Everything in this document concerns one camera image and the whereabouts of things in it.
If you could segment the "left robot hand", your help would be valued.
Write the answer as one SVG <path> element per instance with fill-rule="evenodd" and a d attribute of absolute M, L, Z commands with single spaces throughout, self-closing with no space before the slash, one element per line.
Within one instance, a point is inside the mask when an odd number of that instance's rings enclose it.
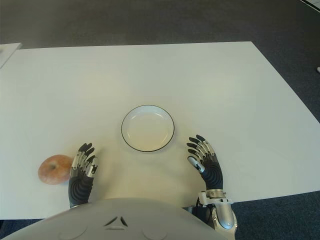
<path fill-rule="evenodd" d="M 98 169 L 94 150 L 92 143 L 84 143 L 73 158 L 68 182 L 70 208 L 88 203 Z"/>

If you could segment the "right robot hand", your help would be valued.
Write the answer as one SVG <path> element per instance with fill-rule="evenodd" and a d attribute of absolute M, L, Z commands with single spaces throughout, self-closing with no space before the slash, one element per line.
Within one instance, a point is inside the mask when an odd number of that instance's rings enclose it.
<path fill-rule="evenodd" d="M 202 136 L 189 137 L 188 162 L 199 172 L 207 190 L 223 189 L 223 173 L 211 144 Z"/>

